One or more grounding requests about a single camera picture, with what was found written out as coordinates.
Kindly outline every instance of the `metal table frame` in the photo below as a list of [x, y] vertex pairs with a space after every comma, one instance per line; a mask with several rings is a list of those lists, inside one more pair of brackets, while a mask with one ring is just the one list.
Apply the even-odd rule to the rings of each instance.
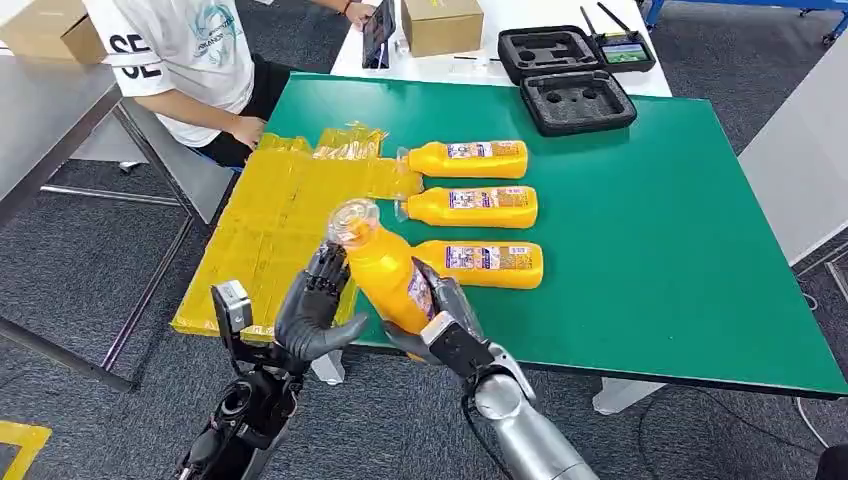
[[[639, 5], [644, 0], [637, 0]], [[801, 10], [799, 16], [804, 17], [814, 10], [838, 10], [842, 12], [842, 20], [833, 28], [833, 30], [822, 37], [822, 44], [830, 46], [839, 38], [840, 35], [848, 28], [848, 2], [845, 0], [684, 0], [687, 2], [708, 2], [708, 3], [726, 3], [730, 5], [761, 5], [761, 6], [778, 6], [786, 8], [798, 8]], [[648, 10], [648, 16], [645, 18], [645, 24], [648, 29], [654, 29], [659, 22], [660, 10], [666, 0], [652, 0], [651, 8]]]
[[[185, 240], [193, 221], [197, 219], [200, 221], [199, 224], [205, 223], [197, 210], [192, 206], [191, 202], [188, 201], [186, 196], [183, 194], [177, 181], [165, 167], [162, 159], [156, 153], [156, 150], [144, 136], [142, 130], [122, 104], [122, 102], [127, 101], [132, 100], [122, 99], [122, 95], [117, 85], [109, 89], [89, 109], [89, 111], [70, 130], [68, 130], [68, 132], [59, 141], [56, 142], [55, 146], [41, 159], [38, 165], [36, 165], [35, 168], [33, 168], [6, 197], [0, 200], [0, 225], [3, 225], [6, 221], [8, 221], [17, 210], [17, 207], [35, 195], [39, 190], [50, 193], [80, 195], [123, 202], [182, 207], [182, 209], [186, 212], [187, 216], [185, 221], [182, 223], [176, 236], [168, 246], [168, 250], [165, 252], [165, 255], [162, 257], [159, 265], [156, 267], [153, 276], [145, 286], [141, 297], [135, 304], [130, 315], [127, 317], [123, 327], [112, 342], [112, 346], [106, 352], [106, 355], [99, 364], [92, 363], [61, 347], [60, 345], [26, 330], [0, 315], [0, 335], [66, 365], [86, 377], [99, 380], [119, 392], [130, 391], [134, 384], [132, 381], [120, 377], [112, 372], [118, 356], [121, 354], [127, 340], [141, 319], [141, 315], [144, 313], [145, 308], [150, 303], [153, 293], [162, 282], [165, 271], [168, 269], [168, 266], [173, 261], [174, 256]], [[133, 143], [139, 148], [139, 150], [141, 150], [148, 163], [150, 163], [156, 172], [165, 179], [169, 188], [174, 193], [174, 198], [92, 190], [68, 186], [45, 185], [47, 180], [68, 160], [80, 144], [82, 144], [97, 125], [109, 114], [115, 115], [121, 126], [129, 134]]]

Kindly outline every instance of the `blue table frame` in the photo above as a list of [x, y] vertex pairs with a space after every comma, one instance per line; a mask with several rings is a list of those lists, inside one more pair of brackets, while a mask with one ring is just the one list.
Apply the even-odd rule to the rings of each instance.
[[[656, 27], [659, 20], [660, 10], [666, 0], [652, 0], [651, 9], [648, 10], [648, 16], [645, 19], [645, 24], [648, 29]], [[846, 0], [684, 0], [687, 2], [701, 3], [726, 3], [730, 5], [761, 5], [761, 6], [777, 6], [788, 8], [801, 9], [801, 16], [813, 10], [839, 10], [842, 12], [842, 20], [830, 33], [822, 37], [822, 44], [830, 46], [833, 42], [842, 35], [842, 32], [848, 28], [848, 1]]]

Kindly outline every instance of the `bottle label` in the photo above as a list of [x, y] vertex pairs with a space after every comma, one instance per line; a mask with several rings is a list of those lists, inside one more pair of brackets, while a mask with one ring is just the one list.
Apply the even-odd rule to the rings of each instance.
[[424, 275], [417, 268], [413, 269], [412, 278], [409, 280], [406, 292], [409, 294], [409, 298], [418, 305], [418, 308], [427, 315], [427, 318], [432, 319], [436, 315], [430, 284], [427, 283]]
[[530, 203], [524, 187], [451, 190], [450, 208], [526, 207]]
[[529, 247], [449, 246], [445, 266], [463, 270], [529, 270], [533, 268], [533, 258]]
[[449, 143], [447, 147], [449, 158], [518, 155], [518, 142]]

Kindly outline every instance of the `cardboard box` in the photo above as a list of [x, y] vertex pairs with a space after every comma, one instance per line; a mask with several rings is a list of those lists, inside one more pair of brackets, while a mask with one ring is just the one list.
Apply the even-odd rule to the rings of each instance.
[[106, 50], [80, 0], [34, 0], [0, 25], [15, 55], [100, 63]]
[[403, 0], [401, 15], [413, 57], [480, 49], [483, 10], [477, 0]]

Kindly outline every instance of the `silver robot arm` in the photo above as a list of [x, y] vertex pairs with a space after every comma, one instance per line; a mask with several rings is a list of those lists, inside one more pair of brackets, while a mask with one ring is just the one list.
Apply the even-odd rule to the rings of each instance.
[[421, 332], [430, 352], [474, 380], [477, 410], [497, 433], [514, 480], [598, 480], [571, 442], [533, 407], [536, 394], [518, 362], [500, 345], [480, 343], [448, 312]]

